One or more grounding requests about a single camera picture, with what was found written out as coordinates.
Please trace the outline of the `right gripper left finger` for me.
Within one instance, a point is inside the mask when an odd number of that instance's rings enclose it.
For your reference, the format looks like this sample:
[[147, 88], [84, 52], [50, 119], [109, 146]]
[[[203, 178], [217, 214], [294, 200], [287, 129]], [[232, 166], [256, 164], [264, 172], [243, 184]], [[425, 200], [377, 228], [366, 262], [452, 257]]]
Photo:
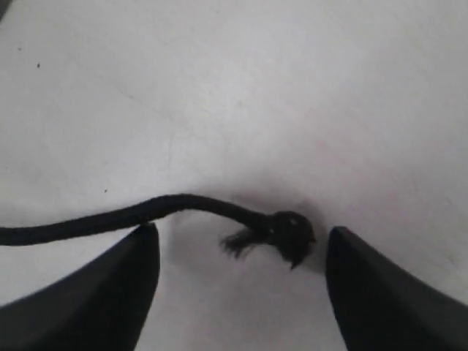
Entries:
[[134, 350], [159, 279], [159, 233], [143, 224], [82, 268], [1, 307], [2, 350]]

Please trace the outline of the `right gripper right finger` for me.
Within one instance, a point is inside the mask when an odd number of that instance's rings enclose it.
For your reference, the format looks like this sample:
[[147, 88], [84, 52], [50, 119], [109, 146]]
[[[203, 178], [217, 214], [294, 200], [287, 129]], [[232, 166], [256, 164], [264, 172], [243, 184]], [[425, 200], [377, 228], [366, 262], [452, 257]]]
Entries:
[[413, 276], [346, 227], [330, 232], [325, 278], [347, 350], [467, 349], [467, 305]]

